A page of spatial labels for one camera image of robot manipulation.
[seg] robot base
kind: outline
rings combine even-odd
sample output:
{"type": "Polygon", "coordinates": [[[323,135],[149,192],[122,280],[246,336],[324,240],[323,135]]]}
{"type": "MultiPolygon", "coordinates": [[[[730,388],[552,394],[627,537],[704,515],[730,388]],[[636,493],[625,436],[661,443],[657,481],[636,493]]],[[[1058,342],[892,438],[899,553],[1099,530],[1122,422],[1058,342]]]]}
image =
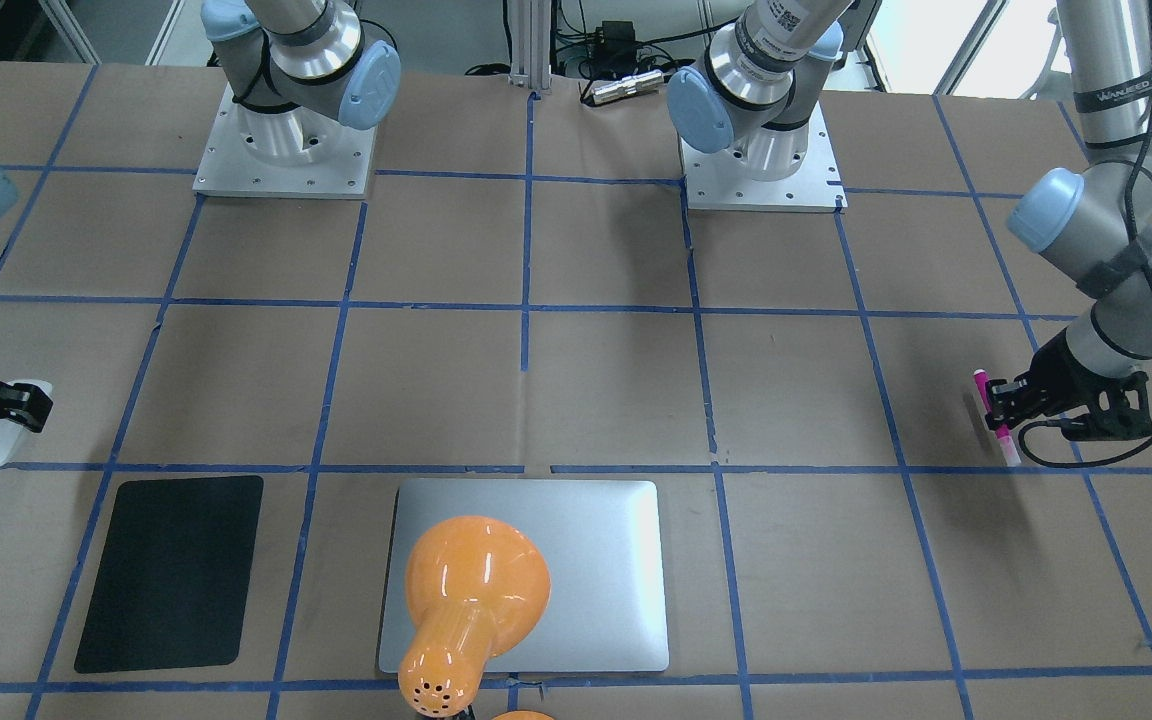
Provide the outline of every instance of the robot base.
{"type": "Polygon", "coordinates": [[[550,566],[550,606],[488,673],[635,673],[669,665],[657,488],[646,480],[411,479],[397,492],[380,623],[381,673],[397,673],[416,628],[406,570],[417,539],[447,518],[511,524],[550,566]]]}
{"type": "Polygon", "coordinates": [[[679,141],[687,177],[687,206],[691,210],[753,210],[773,213],[833,213],[846,209],[847,196],[838,175],[829,134],[819,106],[812,111],[812,143],[799,169],[781,181],[761,182],[746,176],[730,151],[704,152],[679,141]]]}
{"type": "Polygon", "coordinates": [[[207,149],[198,162],[194,191],[218,197],[305,197],[320,200],[362,200],[371,176],[376,129],[340,127],[332,152],[306,165],[274,165],[244,146],[234,113],[233,92],[225,89],[207,149]]]}

